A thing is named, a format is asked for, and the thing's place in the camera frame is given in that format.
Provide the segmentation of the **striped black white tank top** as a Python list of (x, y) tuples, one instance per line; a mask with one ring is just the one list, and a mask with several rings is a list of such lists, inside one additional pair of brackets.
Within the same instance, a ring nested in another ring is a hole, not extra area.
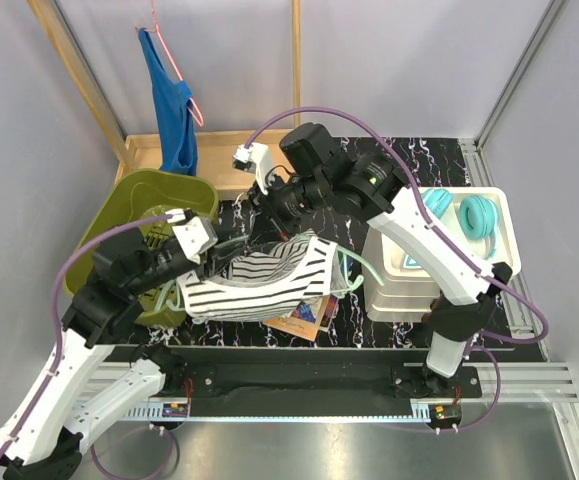
[(202, 279), (188, 273), (177, 283), (184, 310), (195, 323), (264, 322), (337, 295), (344, 280), (338, 245), (309, 231), (268, 252), (233, 258), (224, 274)]

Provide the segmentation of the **pink wire clothes hanger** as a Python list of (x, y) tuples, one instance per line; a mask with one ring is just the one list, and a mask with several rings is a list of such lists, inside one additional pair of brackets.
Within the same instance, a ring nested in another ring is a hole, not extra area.
[[(141, 31), (143, 31), (144, 33), (147, 33), (147, 34), (154, 34), (157, 37), (157, 39), (160, 43), (161, 50), (166, 54), (166, 58), (168, 59), (171, 67), (173, 68), (175, 75), (177, 76), (178, 84), (182, 85), (183, 87), (187, 87), (187, 84), (185, 83), (183, 75), (182, 75), (180, 69), (178, 68), (178, 66), (177, 66), (177, 64), (176, 64), (176, 62), (175, 62), (175, 60), (170, 52), (170, 49), (167, 46), (167, 43), (164, 40), (164, 37), (162, 35), (160, 24), (159, 24), (157, 13), (156, 13), (156, 5), (155, 5), (154, 0), (150, 1), (150, 11), (151, 11), (151, 18), (152, 18), (153, 26), (151, 28), (147, 28), (147, 27), (136, 28), (136, 32), (140, 33)], [(186, 89), (185, 92), (188, 95), (188, 98), (185, 100), (185, 106), (186, 106), (191, 118), (199, 127), (203, 127), (205, 125), (205, 121), (204, 121), (204, 117), (203, 117), (203, 113), (202, 113), (201, 109), (199, 108), (197, 102), (194, 100), (190, 90)]]

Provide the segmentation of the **blue tank top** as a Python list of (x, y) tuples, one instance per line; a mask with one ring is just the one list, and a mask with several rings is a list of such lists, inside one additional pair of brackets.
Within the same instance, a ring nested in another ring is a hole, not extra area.
[(188, 111), (192, 93), (185, 81), (174, 82), (166, 72), (150, 33), (140, 28), (137, 33), (152, 84), (162, 152), (160, 169), (165, 172), (195, 176), (198, 147), (194, 121)]

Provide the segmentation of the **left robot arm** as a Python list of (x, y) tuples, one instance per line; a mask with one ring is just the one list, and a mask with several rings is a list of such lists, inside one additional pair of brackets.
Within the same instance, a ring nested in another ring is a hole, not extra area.
[(68, 479), (98, 437), (137, 402), (184, 390), (185, 360), (164, 345), (148, 347), (129, 371), (78, 414), (75, 401), (98, 366), (128, 338), (142, 314), (142, 294), (193, 272), (215, 257), (212, 227), (177, 227), (158, 248), (136, 226), (113, 228), (69, 261), (93, 255), (93, 268), (64, 314), (54, 316), (56, 343), (18, 409), (0, 428), (6, 479)]

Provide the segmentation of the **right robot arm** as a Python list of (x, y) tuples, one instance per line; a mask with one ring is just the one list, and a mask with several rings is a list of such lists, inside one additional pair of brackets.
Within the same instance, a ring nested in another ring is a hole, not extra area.
[(386, 156), (353, 158), (323, 125), (312, 122), (285, 135), (280, 148), (294, 169), (286, 181), (273, 177), (275, 162), (264, 144), (248, 141), (233, 156), (234, 167), (256, 177), (249, 191), (258, 210), (254, 230), (286, 239), (302, 215), (332, 207), (411, 255), (440, 289), (428, 315), (432, 334), (423, 384), (432, 395), (449, 394), (459, 383), (458, 370), (474, 335), (488, 323), (514, 275), (512, 266), (471, 252)]

